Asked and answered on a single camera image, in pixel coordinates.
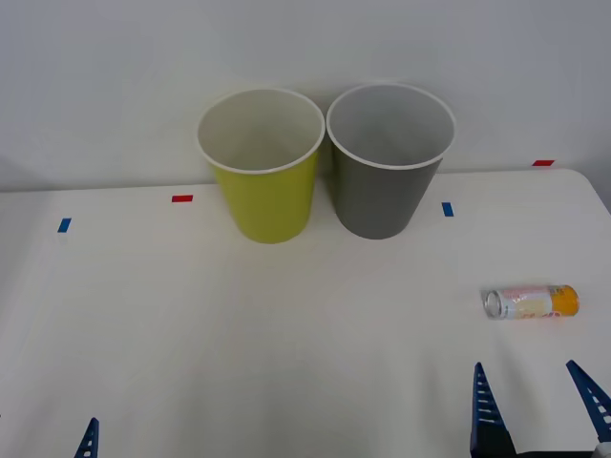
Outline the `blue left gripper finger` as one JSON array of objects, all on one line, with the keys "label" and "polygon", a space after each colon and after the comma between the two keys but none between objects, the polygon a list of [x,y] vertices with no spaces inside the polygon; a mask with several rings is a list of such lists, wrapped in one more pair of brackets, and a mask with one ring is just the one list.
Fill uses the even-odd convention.
[{"label": "blue left gripper finger", "polygon": [[93,417],[88,424],[74,458],[97,458],[99,442],[99,421]]}]

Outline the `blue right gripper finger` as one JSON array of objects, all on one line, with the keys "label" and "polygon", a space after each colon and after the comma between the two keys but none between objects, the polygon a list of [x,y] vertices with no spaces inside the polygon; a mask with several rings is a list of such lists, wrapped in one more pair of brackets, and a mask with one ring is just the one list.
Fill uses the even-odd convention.
[{"label": "blue right gripper finger", "polygon": [[583,400],[600,443],[610,442],[610,397],[573,360],[566,364]]},{"label": "blue right gripper finger", "polygon": [[507,429],[481,363],[474,366],[472,457],[515,457],[516,449]]}]

